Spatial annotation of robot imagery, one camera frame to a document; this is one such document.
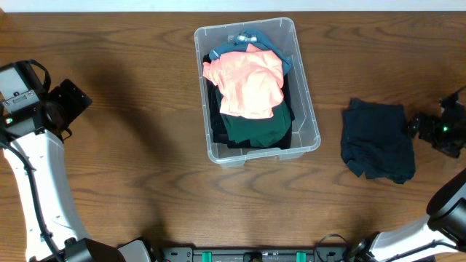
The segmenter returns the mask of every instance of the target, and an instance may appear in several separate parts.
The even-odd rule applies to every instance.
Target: green tape
[[[296,253],[296,262],[306,262],[306,253],[297,252]]]
[[[212,253],[211,252],[203,252],[202,253],[202,262],[212,262]]]

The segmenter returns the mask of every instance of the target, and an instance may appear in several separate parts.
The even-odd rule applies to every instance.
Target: pile of clothes
[[[203,58],[213,142],[228,148],[291,146],[291,60],[255,29]]]

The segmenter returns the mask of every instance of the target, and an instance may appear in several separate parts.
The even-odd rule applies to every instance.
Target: blue cloth
[[[248,28],[244,32],[239,33],[234,38],[233,43],[223,43],[209,52],[209,58],[211,60],[219,59],[220,56],[227,52],[246,52],[249,44],[253,44],[260,50],[273,51],[279,59],[282,60],[283,74],[286,75],[291,68],[291,59],[284,56],[284,54],[270,41],[270,39],[256,29]]]

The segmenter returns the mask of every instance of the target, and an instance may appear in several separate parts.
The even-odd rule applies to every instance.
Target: wood grain surface
[[[281,16],[296,24],[322,144],[300,159],[222,169],[206,152],[194,31]],[[466,167],[466,152],[451,159],[417,139],[417,172],[404,185],[357,178],[340,157],[350,98],[438,114],[438,98],[466,85],[465,26],[461,12],[7,14],[0,60],[34,58],[54,84],[69,78],[93,99],[71,125],[66,169],[99,242],[312,246],[423,216]],[[24,261],[20,197],[0,162],[0,261]]]

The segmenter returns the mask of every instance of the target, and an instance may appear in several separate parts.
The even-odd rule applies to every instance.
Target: green cloth
[[[221,106],[223,95],[216,88],[218,107]],[[283,138],[291,126],[290,111],[283,101],[272,108],[274,114],[269,119],[246,119],[242,116],[221,114],[228,139],[239,143],[249,140],[255,147],[268,147]]]

